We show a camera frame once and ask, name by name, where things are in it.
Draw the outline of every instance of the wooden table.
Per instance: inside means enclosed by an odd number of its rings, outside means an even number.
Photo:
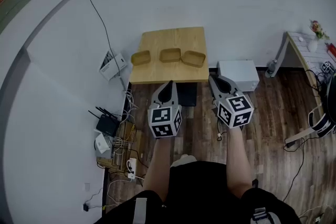
[[[316,52],[310,52],[308,50],[308,44],[309,42],[314,39],[314,35],[304,34],[304,33],[297,33],[297,32],[286,32],[286,40],[284,43],[284,46],[282,47],[279,57],[277,59],[277,65],[275,68],[274,73],[271,75],[271,77],[274,77],[279,70],[285,55],[286,51],[288,49],[288,44],[292,46],[294,49],[296,55],[298,56],[302,67],[305,71],[312,70],[314,74],[319,74],[322,72],[321,65],[325,61],[330,61],[334,67],[336,67],[335,61],[331,58],[331,56],[327,53],[327,47],[324,44],[319,44]],[[309,83],[311,86],[316,85],[316,78],[312,72],[306,72],[306,75],[308,77]],[[316,104],[317,106],[321,105],[321,99],[318,95],[318,92],[314,89],[313,94],[315,96]],[[319,114],[322,117],[324,114],[322,106],[319,107]],[[314,130],[312,128],[308,128],[290,138],[285,139],[286,144],[291,144],[295,140],[305,137],[306,135],[309,135],[313,133]]]
[[[201,68],[187,66],[182,61],[163,63],[159,60],[162,49],[180,48],[181,56],[187,50],[198,51],[206,55],[203,27],[188,27],[144,32],[139,50],[149,50],[151,62],[133,66],[130,77],[132,84],[208,81],[209,68],[207,57]]]

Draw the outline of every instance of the tray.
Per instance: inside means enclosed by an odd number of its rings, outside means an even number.
[[[181,58],[180,48],[164,49],[160,51],[161,62],[179,62]]]
[[[182,56],[182,61],[188,66],[202,67],[205,60],[205,54],[193,50],[187,50]]]
[[[134,66],[143,65],[145,63],[149,63],[151,61],[151,54],[149,50],[139,51],[132,55],[131,63]]]

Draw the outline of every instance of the human arm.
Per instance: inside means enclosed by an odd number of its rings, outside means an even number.
[[[156,140],[151,164],[143,183],[143,190],[156,192],[162,201],[166,200],[168,194],[170,148],[170,138]]]
[[[228,130],[226,180],[228,189],[238,198],[252,188],[251,167],[239,127]]]

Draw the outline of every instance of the person's right arm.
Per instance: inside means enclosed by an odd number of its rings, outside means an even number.
[[[239,127],[228,130],[226,180],[228,189],[238,198],[252,188],[251,167]]]

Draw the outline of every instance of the flower vase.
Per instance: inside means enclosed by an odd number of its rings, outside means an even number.
[[[319,43],[319,39],[317,38],[317,36],[315,36],[314,39],[312,39],[308,44],[309,51],[315,52],[317,50],[318,43]]]

